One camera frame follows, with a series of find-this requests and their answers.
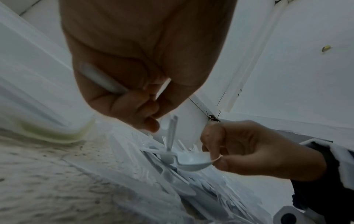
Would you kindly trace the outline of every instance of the textured surface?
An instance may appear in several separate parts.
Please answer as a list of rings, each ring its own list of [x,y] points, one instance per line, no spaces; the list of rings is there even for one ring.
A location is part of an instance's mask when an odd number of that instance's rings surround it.
[[[125,125],[117,128],[122,129],[125,136],[133,131]],[[62,146],[0,130],[1,224],[139,223],[112,204],[111,184],[61,160],[68,154],[121,169],[105,136]]]

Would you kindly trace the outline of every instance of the fingernail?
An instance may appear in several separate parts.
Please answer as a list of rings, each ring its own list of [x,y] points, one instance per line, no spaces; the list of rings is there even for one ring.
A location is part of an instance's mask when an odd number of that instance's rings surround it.
[[[221,171],[228,171],[229,170],[229,165],[224,159],[219,159],[216,162],[213,163],[213,165]]]

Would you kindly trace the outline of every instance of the black sleeve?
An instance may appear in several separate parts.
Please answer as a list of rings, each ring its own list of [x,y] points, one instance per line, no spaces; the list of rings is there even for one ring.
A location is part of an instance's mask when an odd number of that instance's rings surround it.
[[[326,224],[349,224],[354,220],[354,191],[343,187],[338,170],[339,162],[329,147],[315,142],[306,146],[323,154],[327,171],[316,181],[291,180],[295,193],[293,205],[301,210],[310,208],[323,215]]]

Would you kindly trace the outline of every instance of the human hand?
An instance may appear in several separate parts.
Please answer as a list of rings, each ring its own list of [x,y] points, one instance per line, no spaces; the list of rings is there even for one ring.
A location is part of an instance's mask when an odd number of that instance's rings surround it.
[[[201,141],[212,159],[223,155],[214,163],[222,171],[313,181],[327,169],[320,152],[253,121],[211,123],[204,128]]]
[[[236,1],[60,0],[76,82],[100,113],[157,131],[155,118],[179,106],[207,79]],[[130,89],[117,96],[81,75],[86,62]],[[171,82],[155,101],[167,80]]]

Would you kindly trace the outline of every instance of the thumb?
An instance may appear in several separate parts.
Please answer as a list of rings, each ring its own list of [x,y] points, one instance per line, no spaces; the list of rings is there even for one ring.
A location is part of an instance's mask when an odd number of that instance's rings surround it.
[[[217,169],[240,175],[268,175],[269,163],[262,152],[223,156],[213,164]]]
[[[160,118],[173,109],[176,109],[198,88],[199,86],[185,86],[171,81],[156,100],[160,106],[160,109],[153,115],[153,117]]]

